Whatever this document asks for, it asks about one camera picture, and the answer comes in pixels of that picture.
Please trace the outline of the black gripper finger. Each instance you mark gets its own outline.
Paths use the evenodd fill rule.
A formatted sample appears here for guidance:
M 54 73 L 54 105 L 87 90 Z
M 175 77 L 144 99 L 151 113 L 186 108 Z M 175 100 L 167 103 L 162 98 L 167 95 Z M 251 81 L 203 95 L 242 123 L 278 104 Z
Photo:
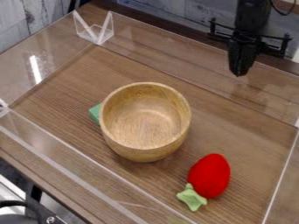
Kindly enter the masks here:
M 235 39 L 228 41 L 228 68 L 238 77 L 243 75 L 242 44 Z
M 248 73 L 248 69 L 252 67 L 258 56 L 258 44 L 246 44 L 242 46 L 240 52 L 240 75 L 244 76 Z

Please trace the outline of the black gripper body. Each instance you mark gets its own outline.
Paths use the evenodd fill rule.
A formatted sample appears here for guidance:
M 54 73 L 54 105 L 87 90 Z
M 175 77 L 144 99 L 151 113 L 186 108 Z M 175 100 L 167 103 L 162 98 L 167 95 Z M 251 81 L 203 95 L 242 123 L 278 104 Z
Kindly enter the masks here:
M 292 10 L 280 11 L 274 0 L 238 0 L 236 15 L 228 24 L 215 17 L 210 19 L 210 36 L 227 43 L 235 39 L 242 46 L 256 43 L 258 54 L 284 57 L 292 38 L 270 24 L 271 11 L 287 16 Z

